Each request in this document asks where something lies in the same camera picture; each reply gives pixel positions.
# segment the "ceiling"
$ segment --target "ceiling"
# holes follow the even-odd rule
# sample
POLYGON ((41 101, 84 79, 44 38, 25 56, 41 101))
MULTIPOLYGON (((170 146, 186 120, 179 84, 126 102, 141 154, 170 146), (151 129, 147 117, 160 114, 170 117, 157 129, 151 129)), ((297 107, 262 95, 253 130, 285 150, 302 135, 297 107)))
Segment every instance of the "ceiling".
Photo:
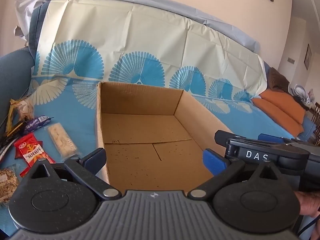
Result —
POLYGON ((306 20, 312 43, 320 53, 320 0, 292 0, 292 16, 306 20))

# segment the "star logo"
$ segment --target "star logo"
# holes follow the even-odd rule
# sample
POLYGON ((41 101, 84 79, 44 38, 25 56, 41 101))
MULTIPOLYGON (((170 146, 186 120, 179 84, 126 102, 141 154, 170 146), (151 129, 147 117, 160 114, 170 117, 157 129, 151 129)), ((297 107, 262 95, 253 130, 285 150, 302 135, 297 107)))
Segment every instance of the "star logo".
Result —
POLYGON ((158 194, 158 193, 156 193, 156 192, 154 192, 154 193, 150 194, 150 197, 153 197, 153 198, 156 198, 156 197, 158 197, 158 196, 159 196, 159 194, 158 194))

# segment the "black cable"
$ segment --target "black cable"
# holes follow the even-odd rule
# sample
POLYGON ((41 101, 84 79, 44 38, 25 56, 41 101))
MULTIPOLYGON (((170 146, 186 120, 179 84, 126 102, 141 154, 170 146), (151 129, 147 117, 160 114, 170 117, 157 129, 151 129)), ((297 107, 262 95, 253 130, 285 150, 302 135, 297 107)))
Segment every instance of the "black cable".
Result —
POLYGON ((320 215, 318 215, 315 219, 313 219, 309 224, 307 224, 303 229, 301 229, 297 236, 300 236, 304 231, 306 231, 309 227, 317 223, 317 221, 320 219, 320 215))

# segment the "purple snack package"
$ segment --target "purple snack package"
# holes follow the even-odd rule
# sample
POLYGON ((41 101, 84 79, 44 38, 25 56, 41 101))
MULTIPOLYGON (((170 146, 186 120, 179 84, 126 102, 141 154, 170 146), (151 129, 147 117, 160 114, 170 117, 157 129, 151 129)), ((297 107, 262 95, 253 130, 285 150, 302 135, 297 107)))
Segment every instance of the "purple snack package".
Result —
POLYGON ((30 132, 33 132, 33 131, 45 126, 47 123, 50 122, 51 119, 52 119, 52 117, 47 117, 45 115, 41 115, 41 116, 27 122, 27 125, 23 131, 23 134, 26 135, 30 132))

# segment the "wooden chair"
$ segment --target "wooden chair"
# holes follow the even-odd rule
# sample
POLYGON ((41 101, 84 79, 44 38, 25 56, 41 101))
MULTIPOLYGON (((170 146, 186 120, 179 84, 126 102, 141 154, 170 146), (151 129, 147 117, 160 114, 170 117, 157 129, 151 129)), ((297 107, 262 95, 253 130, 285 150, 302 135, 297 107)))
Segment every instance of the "wooden chair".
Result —
POLYGON ((318 103, 316 103, 311 121, 316 125, 316 129, 313 132, 316 135, 314 145, 320 145, 320 105, 318 103))

